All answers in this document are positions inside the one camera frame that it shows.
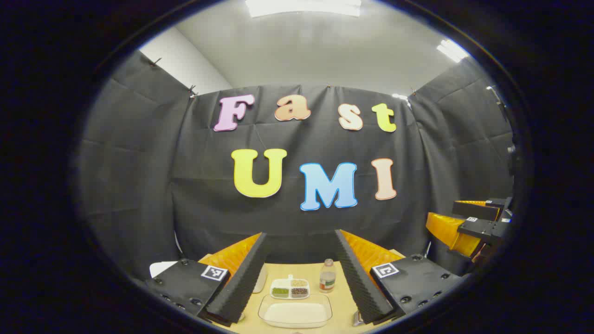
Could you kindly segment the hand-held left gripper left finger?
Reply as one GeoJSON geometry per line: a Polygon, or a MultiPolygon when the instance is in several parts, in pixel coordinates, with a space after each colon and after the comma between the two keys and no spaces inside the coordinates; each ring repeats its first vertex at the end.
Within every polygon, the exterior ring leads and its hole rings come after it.
{"type": "Polygon", "coordinates": [[[153,278],[147,288],[193,317],[229,327],[238,323],[265,263],[267,234],[257,233],[203,262],[183,258],[153,278]]]}

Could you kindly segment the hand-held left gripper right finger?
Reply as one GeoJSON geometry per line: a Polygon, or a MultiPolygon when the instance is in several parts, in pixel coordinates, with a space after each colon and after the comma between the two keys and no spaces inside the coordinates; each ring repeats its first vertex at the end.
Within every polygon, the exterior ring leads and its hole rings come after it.
{"type": "Polygon", "coordinates": [[[396,260],[365,248],[367,240],[335,230],[336,256],[364,323],[378,325],[430,306],[462,281],[428,258],[396,260]]]}

